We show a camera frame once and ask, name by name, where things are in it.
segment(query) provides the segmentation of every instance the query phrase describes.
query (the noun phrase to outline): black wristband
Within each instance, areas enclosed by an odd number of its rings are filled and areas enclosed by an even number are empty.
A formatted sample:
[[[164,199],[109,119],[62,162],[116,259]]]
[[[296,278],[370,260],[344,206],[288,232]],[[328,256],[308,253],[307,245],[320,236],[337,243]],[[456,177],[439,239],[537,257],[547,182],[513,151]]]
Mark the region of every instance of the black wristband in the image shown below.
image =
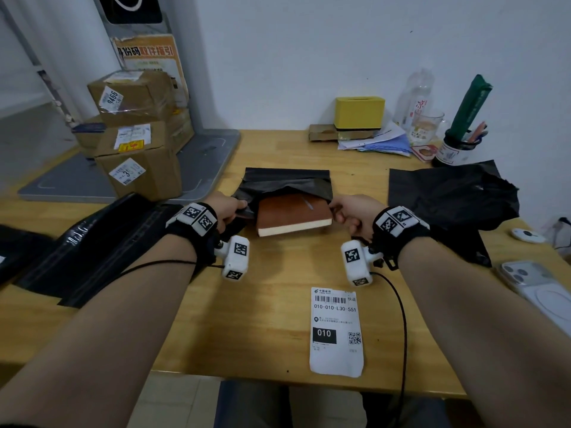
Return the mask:
[[[387,207],[373,221],[372,247],[383,253],[390,270],[396,270],[404,246],[416,237],[430,236],[430,226],[409,209]]]
[[[165,232],[166,234],[173,234],[189,240],[194,247],[194,251],[196,251],[196,263],[211,265],[216,262],[214,249],[217,247],[219,239],[217,230],[218,216],[209,204],[206,204],[205,202],[198,202],[197,204],[206,207],[206,209],[214,216],[215,221],[211,222],[211,219],[208,218],[201,220],[200,218],[203,214],[200,214],[196,217],[196,220],[192,225],[175,220],[168,224]],[[184,209],[185,208],[182,208],[174,217],[183,213]],[[196,226],[202,234],[197,232],[193,228],[194,226]]]

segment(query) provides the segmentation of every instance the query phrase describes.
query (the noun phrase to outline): yellow tissue box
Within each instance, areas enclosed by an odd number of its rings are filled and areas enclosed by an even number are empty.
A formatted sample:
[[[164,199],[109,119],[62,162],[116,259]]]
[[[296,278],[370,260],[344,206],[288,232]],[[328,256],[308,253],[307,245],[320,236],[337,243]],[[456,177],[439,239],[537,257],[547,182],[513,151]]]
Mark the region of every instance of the yellow tissue box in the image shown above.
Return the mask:
[[[380,129],[385,100],[378,96],[338,97],[335,101],[337,129]]]

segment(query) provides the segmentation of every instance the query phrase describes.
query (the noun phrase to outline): glass cup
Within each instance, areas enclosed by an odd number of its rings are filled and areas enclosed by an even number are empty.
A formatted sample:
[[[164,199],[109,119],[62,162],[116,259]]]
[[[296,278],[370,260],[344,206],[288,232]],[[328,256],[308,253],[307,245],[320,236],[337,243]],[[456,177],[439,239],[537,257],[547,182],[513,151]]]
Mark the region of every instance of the glass cup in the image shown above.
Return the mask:
[[[444,112],[439,109],[428,110],[416,116],[408,132],[410,143],[412,145],[429,143],[436,134],[443,118]]]

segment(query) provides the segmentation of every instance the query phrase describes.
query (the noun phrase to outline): yellow sticker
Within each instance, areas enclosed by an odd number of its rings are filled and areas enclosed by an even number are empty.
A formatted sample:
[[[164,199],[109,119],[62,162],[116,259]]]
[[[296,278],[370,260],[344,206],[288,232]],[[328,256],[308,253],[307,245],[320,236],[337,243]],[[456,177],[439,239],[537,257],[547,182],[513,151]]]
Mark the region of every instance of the yellow sticker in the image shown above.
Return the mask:
[[[144,140],[131,141],[129,143],[119,144],[119,153],[141,150],[143,147],[145,147]]]

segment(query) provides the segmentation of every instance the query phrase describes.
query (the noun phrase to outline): brown notebook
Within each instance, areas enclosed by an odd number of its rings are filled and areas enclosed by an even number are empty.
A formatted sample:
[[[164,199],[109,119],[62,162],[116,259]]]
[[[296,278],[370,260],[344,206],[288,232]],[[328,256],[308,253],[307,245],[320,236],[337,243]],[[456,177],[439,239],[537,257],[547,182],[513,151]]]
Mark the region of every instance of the brown notebook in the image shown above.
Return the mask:
[[[260,201],[256,228],[258,236],[273,236],[331,225],[327,201],[306,193],[293,193]]]

